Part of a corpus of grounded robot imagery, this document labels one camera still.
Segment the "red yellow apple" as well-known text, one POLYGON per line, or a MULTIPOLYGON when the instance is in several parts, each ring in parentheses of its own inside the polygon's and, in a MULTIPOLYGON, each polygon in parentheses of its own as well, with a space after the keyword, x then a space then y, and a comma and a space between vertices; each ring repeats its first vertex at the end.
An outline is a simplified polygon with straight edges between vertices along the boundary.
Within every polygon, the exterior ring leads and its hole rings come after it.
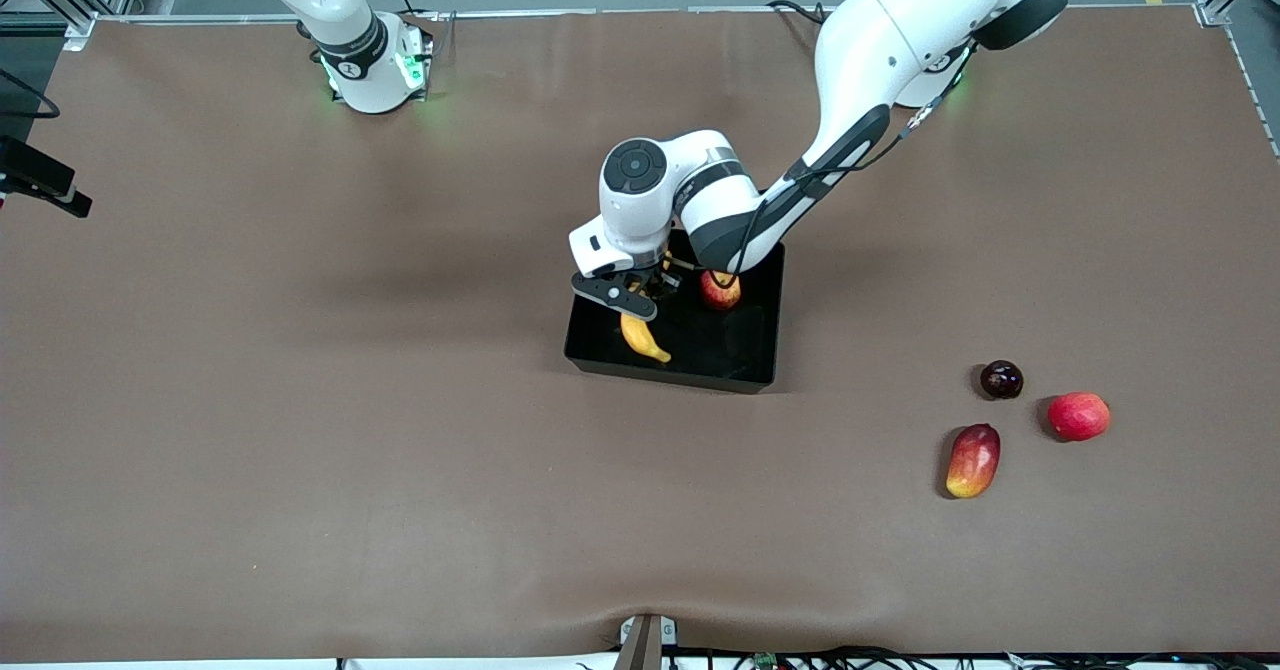
POLYGON ((700 274, 700 293, 703 302, 717 311, 728 311, 739 305, 742 286, 739 275, 703 270, 700 274))

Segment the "yellow banana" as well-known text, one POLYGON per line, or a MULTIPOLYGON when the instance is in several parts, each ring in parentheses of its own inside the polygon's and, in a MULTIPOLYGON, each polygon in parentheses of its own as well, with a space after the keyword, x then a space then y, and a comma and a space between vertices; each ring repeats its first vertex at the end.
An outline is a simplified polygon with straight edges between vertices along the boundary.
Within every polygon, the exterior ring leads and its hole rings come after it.
POLYGON ((657 343, 646 322, 628 314, 621 314, 620 332, 625 343, 635 354, 649 357, 659 364, 667 364, 672 360, 671 354, 657 343))

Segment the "black plastic box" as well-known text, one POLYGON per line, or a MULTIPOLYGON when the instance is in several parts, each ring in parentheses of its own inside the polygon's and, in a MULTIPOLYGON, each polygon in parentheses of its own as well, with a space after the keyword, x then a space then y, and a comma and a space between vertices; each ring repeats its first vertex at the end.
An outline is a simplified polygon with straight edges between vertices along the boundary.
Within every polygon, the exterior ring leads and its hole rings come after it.
POLYGON ((728 310, 703 297, 700 277, 675 266, 680 287, 659 298, 649 323, 669 352, 658 363, 634 352, 620 329, 621 314, 576 297, 564 337, 564 357, 579 370, 604 377, 755 395, 774 382, 785 247, 740 277, 742 297, 728 310))

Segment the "brown table mat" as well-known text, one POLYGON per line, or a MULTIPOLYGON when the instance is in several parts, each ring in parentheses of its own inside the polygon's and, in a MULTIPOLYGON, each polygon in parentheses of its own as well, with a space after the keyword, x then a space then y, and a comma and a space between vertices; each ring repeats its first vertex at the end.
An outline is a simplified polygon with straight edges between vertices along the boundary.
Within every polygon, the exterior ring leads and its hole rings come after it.
POLYGON ((1280 163, 1225 33, 1073 8, 787 236, 774 384, 563 355, 603 156, 817 118, 767 13, 462 19, 330 102, 291 26, 58 59, 0 210, 0 662, 694 646, 1280 650, 1280 163), (980 392, 1009 360, 1016 398, 980 392), (1091 392, 1106 433, 1061 441, 1091 392), (991 424, 992 486, 945 489, 991 424))

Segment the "dark purple plum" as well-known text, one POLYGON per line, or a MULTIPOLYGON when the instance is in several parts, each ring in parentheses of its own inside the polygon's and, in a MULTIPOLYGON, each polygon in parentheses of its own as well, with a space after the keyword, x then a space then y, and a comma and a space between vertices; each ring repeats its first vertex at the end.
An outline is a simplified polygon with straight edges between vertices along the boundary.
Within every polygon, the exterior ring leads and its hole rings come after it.
POLYGON ((1023 370, 1009 360, 988 363, 978 373, 978 386, 988 398, 1016 398, 1023 392, 1024 384, 1023 370))

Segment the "red yellow mango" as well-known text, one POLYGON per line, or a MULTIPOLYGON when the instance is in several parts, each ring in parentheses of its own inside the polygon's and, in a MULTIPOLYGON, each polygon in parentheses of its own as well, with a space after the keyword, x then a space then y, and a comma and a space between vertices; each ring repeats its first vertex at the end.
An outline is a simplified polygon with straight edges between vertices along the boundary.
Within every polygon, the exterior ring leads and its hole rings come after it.
POLYGON ((1001 459, 1002 441, 991 424, 961 429, 951 445, 945 489, 956 500, 983 494, 993 483, 1001 459))

